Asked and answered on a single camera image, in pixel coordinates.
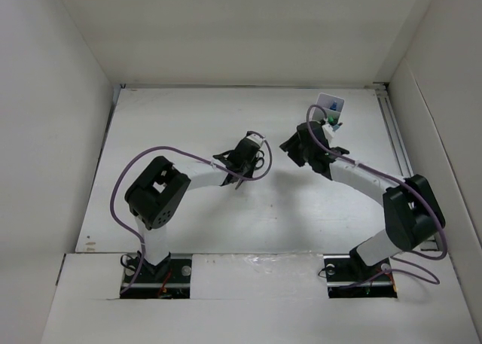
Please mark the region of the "blue white utility knife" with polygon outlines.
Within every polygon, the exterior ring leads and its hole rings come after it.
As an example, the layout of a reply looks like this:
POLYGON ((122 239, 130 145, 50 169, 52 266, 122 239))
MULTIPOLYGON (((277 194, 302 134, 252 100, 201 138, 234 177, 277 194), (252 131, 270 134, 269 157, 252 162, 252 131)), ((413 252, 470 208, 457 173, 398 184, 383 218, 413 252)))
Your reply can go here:
POLYGON ((341 128, 342 125, 343 125, 342 123, 340 123, 340 124, 335 124, 335 125, 332 126, 332 129, 333 129, 334 131, 337 131, 339 128, 341 128))

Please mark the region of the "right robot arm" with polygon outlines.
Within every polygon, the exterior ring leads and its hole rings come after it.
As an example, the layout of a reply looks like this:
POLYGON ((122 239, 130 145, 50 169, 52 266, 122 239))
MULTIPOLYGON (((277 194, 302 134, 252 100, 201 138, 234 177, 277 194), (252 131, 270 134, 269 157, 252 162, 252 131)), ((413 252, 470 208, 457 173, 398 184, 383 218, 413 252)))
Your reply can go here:
POLYGON ((366 279, 382 262, 417 246, 443 230, 444 216, 428 180, 421 175, 391 176, 349 157, 349 151, 329 145, 331 126, 311 120, 279 147, 299 167, 311 169, 330 181, 345 184, 370 197, 383 208, 385 227, 354 247, 348 270, 354 279, 366 279))

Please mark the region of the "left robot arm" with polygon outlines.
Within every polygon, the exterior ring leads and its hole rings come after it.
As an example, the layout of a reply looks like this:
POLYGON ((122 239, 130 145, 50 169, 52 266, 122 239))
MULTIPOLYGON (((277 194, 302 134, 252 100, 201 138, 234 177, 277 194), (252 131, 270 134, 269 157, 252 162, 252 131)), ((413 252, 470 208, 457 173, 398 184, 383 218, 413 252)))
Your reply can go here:
POLYGON ((148 279, 160 281, 169 271, 166 225, 184 195, 203 187, 241 185, 241 178, 251 178, 257 169, 262 145, 259 135, 248 132, 233 150, 215 155, 208 163, 196 160, 180 165, 159 156, 142 171, 124 199, 144 239, 142 272, 148 279))

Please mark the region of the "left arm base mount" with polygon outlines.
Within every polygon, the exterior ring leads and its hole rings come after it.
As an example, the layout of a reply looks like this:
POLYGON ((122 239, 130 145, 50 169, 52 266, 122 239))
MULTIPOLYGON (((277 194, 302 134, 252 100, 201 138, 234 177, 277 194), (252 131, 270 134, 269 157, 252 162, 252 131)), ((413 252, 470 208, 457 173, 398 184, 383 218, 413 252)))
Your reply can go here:
POLYGON ((123 254, 120 264, 124 269, 120 285, 121 299, 189 299, 191 291, 191 254, 170 254, 158 266, 146 260, 134 277, 140 253, 123 254))

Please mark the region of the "black handled scissors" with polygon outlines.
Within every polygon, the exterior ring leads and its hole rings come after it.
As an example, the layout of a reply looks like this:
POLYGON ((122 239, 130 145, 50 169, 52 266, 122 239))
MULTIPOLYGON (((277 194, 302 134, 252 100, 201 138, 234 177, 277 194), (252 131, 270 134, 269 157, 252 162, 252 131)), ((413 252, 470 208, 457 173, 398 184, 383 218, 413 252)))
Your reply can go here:
POLYGON ((254 163, 253 163, 253 170, 254 171, 258 171, 259 169, 261 169, 264 164, 265 164, 265 153, 263 150, 259 150, 256 155, 255 155, 255 160, 254 160, 254 163))

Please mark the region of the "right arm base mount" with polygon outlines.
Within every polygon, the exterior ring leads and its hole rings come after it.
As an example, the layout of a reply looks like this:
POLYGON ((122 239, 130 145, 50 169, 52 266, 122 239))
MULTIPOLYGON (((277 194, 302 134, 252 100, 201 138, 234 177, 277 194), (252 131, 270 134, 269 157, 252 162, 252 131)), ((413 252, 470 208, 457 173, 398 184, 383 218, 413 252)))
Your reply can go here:
POLYGON ((349 254, 325 254, 319 276, 326 280, 330 299, 397 298, 389 259, 366 266, 349 254))

